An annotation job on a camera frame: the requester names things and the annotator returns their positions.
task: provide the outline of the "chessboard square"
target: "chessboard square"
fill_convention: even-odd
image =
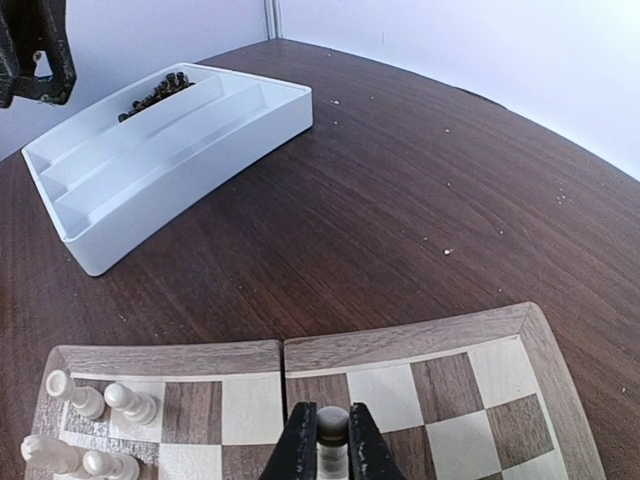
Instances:
[[[519,338],[472,348],[469,360],[485,408],[538,391],[531,361]]]
[[[222,443],[222,383],[167,383],[163,443]]]
[[[135,457],[140,464],[138,480],[158,480],[160,452],[157,443],[110,438],[106,451],[110,453],[126,453]]]
[[[500,472],[484,410],[427,425],[438,480],[477,480]]]
[[[413,363],[411,371],[425,423],[482,410],[482,398],[466,353]]]
[[[282,418],[280,376],[236,378],[222,382],[222,443],[275,444]]]
[[[260,477],[275,445],[223,445],[223,480],[255,480]]]
[[[408,364],[348,372],[347,383],[351,402],[369,407],[380,432],[424,425]]]
[[[553,450],[536,394],[490,408],[487,417],[503,469]]]
[[[160,443],[162,439],[162,411],[164,408],[164,382],[118,382],[132,389],[134,392],[147,393],[156,401],[158,411],[155,418],[147,425],[139,425],[127,420],[122,412],[111,410],[109,422],[109,437],[141,442]]]
[[[86,380],[84,378],[75,378],[74,382],[78,387],[95,388],[100,392],[100,395],[104,395],[104,389],[111,383],[105,380]],[[105,406],[104,412],[99,418],[96,420],[89,420],[87,417],[80,415],[73,405],[68,404],[64,430],[84,433],[85,435],[106,437],[109,434],[110,419],[111,409],[108,406]]]
[[[298,402],[316,402],[318,409],[328,406],[349,410],[349,385],[344,373],[318,377],[287,378],[289,412]]]
[[[158,480],[221,480],[220,445],[160,444]]]
[[[554,450],[528,462],[502,472],[504,480],[568,480],[567,470],[558,450]]]
[[[427,430],[423,426],[383,433],[382,438],[407,480],[436,480]]]
[[[60,432],[58,437],[63,442],[67,442],[74,447],[82,447],[87,450],[105,450],[107,448],[106,437],[96,437],[94,435],[86,435],[78,432]]]

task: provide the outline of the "chess piece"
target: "chess piece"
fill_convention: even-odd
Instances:
[[[104,399],[114,410],[133,423],[147,425],[155,418],[158,406],[148,394],[134,392],[120,383],[112,383],[104,391]]]
[[[84,454],[82,465],[91,475],[109,480],[137,480],[140,476],[138,461],[126,453],[92,450]]]
[[[62,370],[54,370],[46,381],[47,393],[54,398],[68,400],[78,414],[89,420],[98,419],[104,412],[104,399],[92,387],[76,387],[75,382]]]
[[[86,450],[73,447],[62,440],[29,435],[20,446],[22,457],[34,468],[42,468],[50,473],[69,474],[72,478],[91,478],[82,465]]]
[[[349,478],[349,413],[340,407],[318,410],[318,478]]]

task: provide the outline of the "chessboard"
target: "chessboard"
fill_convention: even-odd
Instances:
[[[369,407],[408,480],[604,479],[534,304],[285,342],[289,410]]]
[[[140,480],[254,480],[283,429],[281,345],[277,341],[162,347],[56,347],[45,367],[32,434],[123,452]],[[106,409],[97,421],[47,395],[53,370],[100,393],[113,382],[151,395],[158,414],[146,426]],[[31,467],[28,480],[63,480]]]

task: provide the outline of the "dark brown table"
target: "dark brown table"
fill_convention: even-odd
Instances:
[[[609,478],[640,478],[639,183],[372,61],[270,41],[205,63],[312,86],[315,125],[100,278],[66,251],[21,156],[0,163],[3,479],[22,474],[55,345],[286,339],[525,300],[551,323]]]

